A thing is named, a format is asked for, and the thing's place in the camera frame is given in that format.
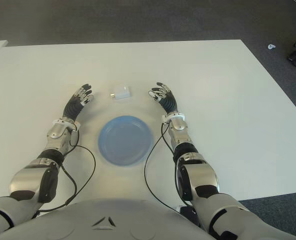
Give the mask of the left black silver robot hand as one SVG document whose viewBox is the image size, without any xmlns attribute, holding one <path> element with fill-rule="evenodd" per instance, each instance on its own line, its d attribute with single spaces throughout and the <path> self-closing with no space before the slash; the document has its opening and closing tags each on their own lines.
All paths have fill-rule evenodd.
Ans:
<svg viewBox="0 0 296 240">
<path fill-rule="evenodd" d="M 75 121 L 84 106 L 90 103 L 93 98 L 91 85 L 85 84 L 81 86 L 67 102 L 63 110 L 63 117 Z"/>
</svg>

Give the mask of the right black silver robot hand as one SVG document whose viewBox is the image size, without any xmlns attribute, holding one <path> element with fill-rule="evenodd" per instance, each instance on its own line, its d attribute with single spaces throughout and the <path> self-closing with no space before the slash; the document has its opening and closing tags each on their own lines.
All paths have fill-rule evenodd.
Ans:
<svg viewBox="0 0 296 240">
<path fill-rule="evenodd" d="M 177 102 L 171 89 L 161 82 L 156 84 L 157 87 L 152 88 L 148 92 L 150 97 L 158 102 L 167 114 L 178 112 Z"/>
</svg>

